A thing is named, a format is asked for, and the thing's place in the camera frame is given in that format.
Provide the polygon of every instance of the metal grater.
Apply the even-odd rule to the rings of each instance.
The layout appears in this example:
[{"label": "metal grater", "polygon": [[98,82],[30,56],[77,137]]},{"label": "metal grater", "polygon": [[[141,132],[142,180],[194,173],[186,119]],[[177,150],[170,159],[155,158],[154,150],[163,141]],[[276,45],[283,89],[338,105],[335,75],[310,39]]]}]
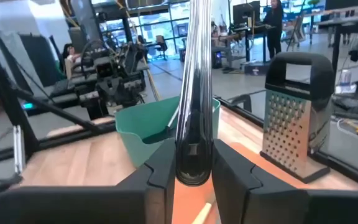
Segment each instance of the metal grater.
[{"label": "metal grater", "polygon": [[[273,75],[285,72],[280,68],[283,68],[283,62],[287,62],[287,54],[299,55],[284,53],[282,61],[278,57],[279,68],[269,68],[274,71]],[[308,154],[328,146],[331,95],[312,101],[310,84],[277,82],[268,77],[266,89],[261,156],[306,183],[328,173],[328,167],[315,162]]]}]

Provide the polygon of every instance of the wooden table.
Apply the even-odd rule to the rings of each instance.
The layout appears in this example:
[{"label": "wooden table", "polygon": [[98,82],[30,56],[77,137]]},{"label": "wooden table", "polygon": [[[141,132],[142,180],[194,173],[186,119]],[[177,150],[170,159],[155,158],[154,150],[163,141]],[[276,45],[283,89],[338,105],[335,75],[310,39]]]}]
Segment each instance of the wooden table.
[{"label": "wooden table", "polygon": [[[109,121],[99,119],[95,123]],[[49,136],[65,133],[79,126],[54,130]],[[244,118],[221,108],[219,139],[256,163],[267,172],[302,189],[358,190],[358,184],[332,170],[319,180],[304,184],[259,156],[262,130]],[[135,171],[118,133],[41,151],[33,155],[23,172],[20,186],[116,185]],[[172,223],[191,223],[213,193],[212,181],[201,187],[187,187],[176,181]],[[216,223],[218,209],[214,204],[205,223]]]}]

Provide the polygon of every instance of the person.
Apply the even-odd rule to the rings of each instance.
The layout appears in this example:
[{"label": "person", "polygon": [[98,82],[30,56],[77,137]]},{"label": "person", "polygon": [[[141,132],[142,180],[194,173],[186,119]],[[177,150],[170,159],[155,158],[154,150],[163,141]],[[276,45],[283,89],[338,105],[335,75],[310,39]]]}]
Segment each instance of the person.
[{"label": "person", "polygon": [[267,48],[270,59],[281,52],[281,33],[283,31],[283,6],[281,0],[271,0],[272,9],[267,13],[264,24],[272,26],[267,32]]},{"label": "person", "polygon": [[65,44],[63,49],[63,58],[75,62],[81,54],[76,54],[72,44]]},{"label": "person", "polygon": [[149,49],[146,47],[147,42],[146,42],[146,40],[143,38],[142,35],[138,35],[138,36],[137,36],[137,41],[138,41],[139,43],[141,43],[142,45],[145,46],[145,53],[144,53],[145,55],[143,55],[143,56],[144,56],[144,58],[146,59],[146,62],[147,62],[147,61],[148,61],[147,55],[149,54]]},{"label": "person", "polygon": [[72,44],[65,44],[63,47],[63,63],[60,62],[60,71],[65,73],[65,60],[71,60],[72,62],[75,62],[78,58],[81,57],[81,54],[76,54],[75,49]]}]

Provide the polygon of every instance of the white wall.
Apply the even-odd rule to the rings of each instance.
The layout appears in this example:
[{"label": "white wall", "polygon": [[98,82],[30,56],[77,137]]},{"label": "white wall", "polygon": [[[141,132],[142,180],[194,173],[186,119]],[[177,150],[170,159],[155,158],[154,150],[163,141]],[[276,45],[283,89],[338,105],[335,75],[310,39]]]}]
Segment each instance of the white wall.
[{"label": "white wall", "polygon": [[52,35],[62,52],[63,46],[71,42],[71,39],[68,35],[68,25],[59,1],[42,6],[30,1],[29,7],[38,25],[39,32],[46,38]]},{"label": "white wall", "polygon": [[230,25],[229,20],[229,5],[227,0],[213,0],[212,1],[212,20],[216,25],[222,25],[222,16],[227,27]]},{"label": "white wall", "polygon": [[29,2],[30,0],[0,2],[0,23],[3,31],[40,34]]}]

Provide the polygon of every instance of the orange surface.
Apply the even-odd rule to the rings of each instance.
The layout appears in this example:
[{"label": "orange surface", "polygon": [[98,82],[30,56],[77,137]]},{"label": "orange surface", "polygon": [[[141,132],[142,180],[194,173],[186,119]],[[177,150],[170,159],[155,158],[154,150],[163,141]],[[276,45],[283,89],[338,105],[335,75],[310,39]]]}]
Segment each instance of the orange surface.
[{"label": "orange surface", "polygon": [[[248,160],[257,164],[263,170],[266,170],[270,174],[273,174],[275,177],[285,181],[286,183],[299,188],[299,189],[344,189],[344,190],[358,190],[358,185],[354,185],[351,182],[347,182],[347,186],[339,185],[338,182],[343,183],[345,177],[337,174],[335,170],[332,170],[331,173],[336,176],[337,179],[333,179],[329,175],[316,180],[310,184],[304,184],[300,180],[294,178],[290,174],[286,173],[284,170],[281,170],[279,167],[273,165],[269,161],[265,160],[259,154],[249,150],[244,145],[240,143],[231,143],[230,146],[236,150],[239,154],[246,157]],[[323,182],[330,181],[330,185],[323,185]],[[175,182],[175,196],[173,204],[173,224],[187,224],[192,223],[197,217],[199,212],[205,206],[205,203],[209,199],[213,192],[213,184],[211,178],[200,187],[187,187]],[[204,224],[216,224],[218,218],[218,206],[216,202],[214,203],[209,216]]]},{"label": "orange surface", "polygon": [[[209,178],[207,183],[199,187],[187,187],[176,180],[172,224],[192,223],[212,193],[213,185],[211,178]],[[205,224],[216,223],[218,214],[213,210],[212,208]]]}]

